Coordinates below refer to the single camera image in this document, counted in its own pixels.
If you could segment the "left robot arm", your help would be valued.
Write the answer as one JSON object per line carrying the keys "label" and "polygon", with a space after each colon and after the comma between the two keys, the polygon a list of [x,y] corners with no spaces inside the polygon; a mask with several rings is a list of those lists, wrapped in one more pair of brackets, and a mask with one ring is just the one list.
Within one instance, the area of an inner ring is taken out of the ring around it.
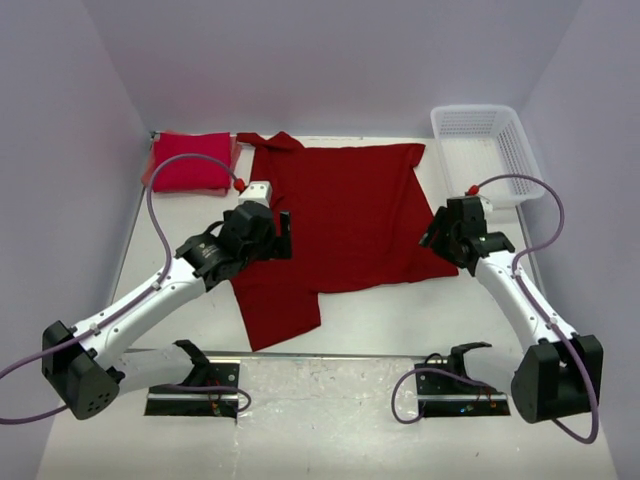
{"label": "left robot arm", "polygon": [[96,416],[121,395],[153,387],[240,394],[211,379],[211,363],[189,340],[163,349],[129,349],[172,312],[251,264],[291,256],[290,214],[245,201],[188,238],[159,272],[107,309],[72,327],[50,325],[42,337],[42,373],[78,420]]}

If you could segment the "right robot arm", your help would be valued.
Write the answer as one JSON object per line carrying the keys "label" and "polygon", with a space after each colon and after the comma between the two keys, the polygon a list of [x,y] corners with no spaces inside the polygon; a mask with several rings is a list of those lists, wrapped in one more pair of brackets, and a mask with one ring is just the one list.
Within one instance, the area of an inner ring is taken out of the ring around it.
{"label": "right robot arm", "polygon": [[448,199],[420,244],[482,285],[520,343],[520,353],[486,342],[453,348],[446,380],[454,391],[467,393],[481,382],[508,393],[528,423],[598,413],[602,344],[579,334],[549,304],[506,235],[488,230],[479,197]]}

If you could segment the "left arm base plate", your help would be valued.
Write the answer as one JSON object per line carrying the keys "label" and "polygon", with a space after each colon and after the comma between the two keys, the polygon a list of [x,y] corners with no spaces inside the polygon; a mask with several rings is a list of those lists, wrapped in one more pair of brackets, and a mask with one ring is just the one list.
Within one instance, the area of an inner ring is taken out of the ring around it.
{"label": "left arm base plate", "polygon": [[214,402],[238,400],[243,396],[239,388],[240,360],[214,358],[206,366],[196,366],[192,373],[178,385],[158,385],[149,388],[152,395],[204,396]]}

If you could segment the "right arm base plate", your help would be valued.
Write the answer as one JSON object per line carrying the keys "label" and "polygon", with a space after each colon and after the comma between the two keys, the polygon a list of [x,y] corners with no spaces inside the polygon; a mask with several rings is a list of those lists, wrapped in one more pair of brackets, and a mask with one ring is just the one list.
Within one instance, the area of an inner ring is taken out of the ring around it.
{"label": "right arm base plate", "polygon": [[[421,363],[415,363],[415,368],[431,368],[465,377],[466,374],[454,364],[449,364],[448,358],[435,356],[427,358]],[[460,382],[446,375],[422,372],[415,375],[417,393],[425,395],[472,395],[476,398],[480,393],[491,396],[501,394],[493,387],[474,387]]]}

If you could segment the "dark red t shirt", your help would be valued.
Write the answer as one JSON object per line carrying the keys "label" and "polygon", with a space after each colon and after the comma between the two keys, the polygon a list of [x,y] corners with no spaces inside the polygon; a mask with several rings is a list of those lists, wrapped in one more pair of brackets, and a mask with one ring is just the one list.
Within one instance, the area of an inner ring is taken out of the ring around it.
{"label": "dark red t shirt", "polygon": [[258,262],[231,281],[252,350],[319,327],[320,294],[457,276],[419,244],[434,218],[415,172],[425,145],[306,147],[285,132],[237,139],[254,149],[250,178],[270,183],[273,212],[291,216],[291,259]]}

